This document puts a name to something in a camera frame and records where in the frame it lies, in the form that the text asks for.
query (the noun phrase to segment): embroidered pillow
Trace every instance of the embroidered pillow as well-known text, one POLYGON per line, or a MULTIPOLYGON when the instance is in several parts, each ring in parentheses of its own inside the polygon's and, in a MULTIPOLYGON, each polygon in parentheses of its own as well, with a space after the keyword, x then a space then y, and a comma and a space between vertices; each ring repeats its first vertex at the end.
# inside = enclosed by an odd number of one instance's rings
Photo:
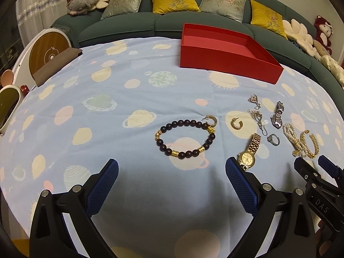
POLYGON ((164 14, 168 12, 200 12, 195 0, 152 0, 153 13, 164 14))
POLYGON ((110 0, 101 20, 120 14, 138 12, 141 0, 110 0))
POLYGON ((284 31, 282 16, 278 12, 275 12, 254 0, 251 0, 251 6, 252 25, 263 27, 288 39, 284 31))
POLYGON ((246 0, 202 0, 200 10, 242 23, 246 0))

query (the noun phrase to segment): red box lid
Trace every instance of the red box lid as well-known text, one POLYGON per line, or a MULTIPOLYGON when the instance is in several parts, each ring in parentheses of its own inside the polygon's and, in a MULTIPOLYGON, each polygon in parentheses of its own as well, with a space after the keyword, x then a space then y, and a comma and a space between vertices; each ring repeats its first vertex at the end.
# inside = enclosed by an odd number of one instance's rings
POLYGON ((283 67, 246 34, 185 23, 180 67, 213 70, 276 84, 283 67))

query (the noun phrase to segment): curtain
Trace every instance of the curtain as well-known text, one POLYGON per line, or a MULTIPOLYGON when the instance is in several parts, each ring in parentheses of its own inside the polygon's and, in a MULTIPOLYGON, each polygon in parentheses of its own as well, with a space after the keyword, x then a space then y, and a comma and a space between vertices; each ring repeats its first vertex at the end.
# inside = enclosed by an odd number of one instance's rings
POLYGON ((67 13, 66 0, 17 0, 17 23, 24 47, 43 29, 67 13))

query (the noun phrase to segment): watch face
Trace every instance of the watch face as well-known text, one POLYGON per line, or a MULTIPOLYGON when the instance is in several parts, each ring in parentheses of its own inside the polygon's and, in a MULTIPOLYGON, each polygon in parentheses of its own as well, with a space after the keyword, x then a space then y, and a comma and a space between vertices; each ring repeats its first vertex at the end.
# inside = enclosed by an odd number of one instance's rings
POLYGON ((241 163, 247 167, 252 166, 254 164, 254 160, 254 156, 249 152, 244 152, 241 155, 241 163))

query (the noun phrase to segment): sofa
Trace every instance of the sofa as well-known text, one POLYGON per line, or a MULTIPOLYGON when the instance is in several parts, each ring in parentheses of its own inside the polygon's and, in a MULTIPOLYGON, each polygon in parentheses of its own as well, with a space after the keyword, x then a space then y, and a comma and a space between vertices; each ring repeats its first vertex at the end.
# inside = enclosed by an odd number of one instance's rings
MULTIPOLYGON (((277 0, 255 0, 280 13, 285 20, 296 19, 303 23, 314 38, 315 27, 296 11, 277 0)), ((195 23, 221 27, 247 34, 261 44, 281 64, 302 73, 320 84, 330 95, 342 117, 344 117, 344 90, 334 76, 315 58, 301 51, 280 35, 251 25, 252 8, 247 0, 243 23, 206 12, 152 13, 152 0, 142 0, 139 11, 100 20, 104 10, 94 10, 86 15, 64 15, 52 27, 63 30, 76 48, 108 43, 126 38, 167 37, 181 39, 184 23, 195 23)))

